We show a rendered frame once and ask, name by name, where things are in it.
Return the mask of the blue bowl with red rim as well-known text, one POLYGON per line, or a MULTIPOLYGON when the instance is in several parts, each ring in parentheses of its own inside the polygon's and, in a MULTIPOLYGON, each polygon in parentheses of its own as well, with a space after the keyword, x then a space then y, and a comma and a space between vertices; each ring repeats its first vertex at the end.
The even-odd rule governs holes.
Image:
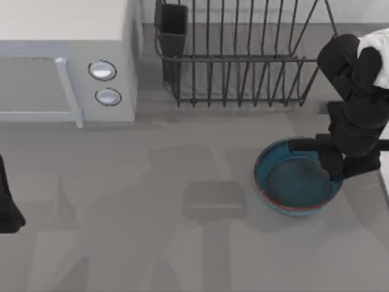
POLYGON ((289 137, 269 144, 257 157, 253 178, 260 197, 276 211, 304 217, 324 209, 342 187, 321 168, 317 141, 289 137))

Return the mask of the black cutlery holder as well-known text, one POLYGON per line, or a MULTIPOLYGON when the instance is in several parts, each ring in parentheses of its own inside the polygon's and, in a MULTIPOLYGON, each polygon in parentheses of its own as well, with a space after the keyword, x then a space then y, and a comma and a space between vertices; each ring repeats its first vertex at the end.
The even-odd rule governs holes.
POLYGON ((156 0, 154 26, 162 56, 181 58, 188 30, 188 7, 156 0))

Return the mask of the small round microwave knob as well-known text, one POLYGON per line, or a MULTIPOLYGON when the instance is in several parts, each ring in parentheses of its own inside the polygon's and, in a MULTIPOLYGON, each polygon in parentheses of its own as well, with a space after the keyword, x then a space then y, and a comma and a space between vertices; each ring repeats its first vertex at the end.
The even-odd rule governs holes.
POLYGON ((95 100, 103 106, 117 106, 122 101, 122 95, 113 88, 104 88, 94 94, 95 100))

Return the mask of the large round microwave knob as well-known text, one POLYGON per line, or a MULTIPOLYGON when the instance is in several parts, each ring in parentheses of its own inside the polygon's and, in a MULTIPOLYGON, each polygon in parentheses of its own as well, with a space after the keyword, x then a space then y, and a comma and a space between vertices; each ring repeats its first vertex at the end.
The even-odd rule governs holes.
POLYGON ((109 61, 99 60, 88 65, 89 75, 99 81, 107 82, 117 75, 116 67, 109 61))

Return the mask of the pale microwave oven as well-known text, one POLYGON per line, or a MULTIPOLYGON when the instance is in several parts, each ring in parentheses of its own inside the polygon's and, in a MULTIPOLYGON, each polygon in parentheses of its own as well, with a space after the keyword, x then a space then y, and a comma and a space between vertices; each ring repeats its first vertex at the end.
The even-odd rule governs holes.
POLYGON ((88 122, 135 120, 143 37, 138 0, 0 0, 0 57, 63 57, 88 122), (106 60, 114 79, 92 78, 89 63, 106 60), (94 97, 104 88, 122 95, 117 106, 94 97))

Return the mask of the pale microwave door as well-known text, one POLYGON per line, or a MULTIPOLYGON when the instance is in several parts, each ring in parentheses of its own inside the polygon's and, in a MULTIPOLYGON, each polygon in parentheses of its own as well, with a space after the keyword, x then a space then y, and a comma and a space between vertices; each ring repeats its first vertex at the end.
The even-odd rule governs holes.
POLYGON ((0 123, 75 123, 54 58, 0 57, 0 123))

